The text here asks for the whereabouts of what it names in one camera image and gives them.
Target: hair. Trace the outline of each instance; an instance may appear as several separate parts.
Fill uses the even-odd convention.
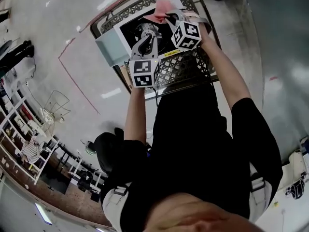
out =
[[[21,155],[20,154],[17,155],[16,161],[17,161],[18,165],[23,164],[23,162],[21,160]]]

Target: white cube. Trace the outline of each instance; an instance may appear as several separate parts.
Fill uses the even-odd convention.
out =
[[[154,87],[160,73],[160,60],[131,60],[129,62],[134,87]]]
[[[171,40],[177,48],[192,50],[201,41],[198,23],[181,21]]]

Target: ceiling light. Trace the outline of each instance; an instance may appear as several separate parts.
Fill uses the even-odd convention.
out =
[[[45,223],[52,225],[52,221],[48,218],[45,209],[38,203],[35,203],[35,206],[38,208],[40,215],[42,216],[42,218],[44,219]]]

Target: strap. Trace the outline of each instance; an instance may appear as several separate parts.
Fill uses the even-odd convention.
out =
[[[266,185],[263,177],[257,172],[256,168],[250,163],[251,172],[251,193],[249,199],[250,221],[255,222],[267,208],[267,197],[265,194]]]
[[[102,202],[102,208],[106,218],[118,232],[122,231],[120,217],[129,194],[127,187],[130,185],[131,183],[127,183],[126,187],[117,186],[117,188],[111,189]]]

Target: black t-shirt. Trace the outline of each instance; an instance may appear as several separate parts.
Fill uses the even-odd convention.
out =
[[[103,193],[132,181],[121,213],[124,232],[143,231],[152,205],[185,192],[249,218],[251,162],[272,186],[282,176],[280,153],[263,116],[249,98],[232,108],[233,138],[226,131],[212,87],[163,97],[154,125],[151,156],[139,141],[124,141],[123,153]]]

